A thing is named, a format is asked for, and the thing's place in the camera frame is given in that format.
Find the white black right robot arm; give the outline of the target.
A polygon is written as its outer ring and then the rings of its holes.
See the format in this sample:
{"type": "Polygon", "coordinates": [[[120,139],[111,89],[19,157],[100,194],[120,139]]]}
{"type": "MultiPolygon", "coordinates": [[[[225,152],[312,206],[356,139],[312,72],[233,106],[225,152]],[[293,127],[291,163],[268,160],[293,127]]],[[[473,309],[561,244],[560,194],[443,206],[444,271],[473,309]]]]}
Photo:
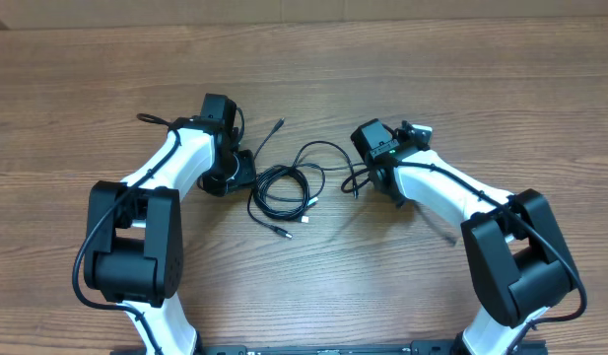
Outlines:
{"type": "Polygon", "coordinates": [[[525,341],[540,324],[580,318],[588,299],[548,200],[534,189],[490,187],[425,143],[374,138],[359,149],[370,181],[397,202],[426,205],[464,242],[480,309],[437,354],[545,354],[525,341]]]}

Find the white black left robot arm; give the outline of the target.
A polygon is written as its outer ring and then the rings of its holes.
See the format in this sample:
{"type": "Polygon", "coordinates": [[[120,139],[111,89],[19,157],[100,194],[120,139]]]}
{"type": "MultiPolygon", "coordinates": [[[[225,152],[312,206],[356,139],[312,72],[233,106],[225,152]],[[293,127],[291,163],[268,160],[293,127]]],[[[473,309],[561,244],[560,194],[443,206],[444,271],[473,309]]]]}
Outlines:
{"type": "Polygon", "coordinates": [[[87,232],[72,271],[86,306],[129,316],[142,354],[197,354],[198,331],[186,319],[177,289],[183,273],[180,204],[200,186],[224,196],[255,183],[241,130],[194,116],[167,125],[160,150],[120,182],[98,181],[90,192],[87,232]]]}

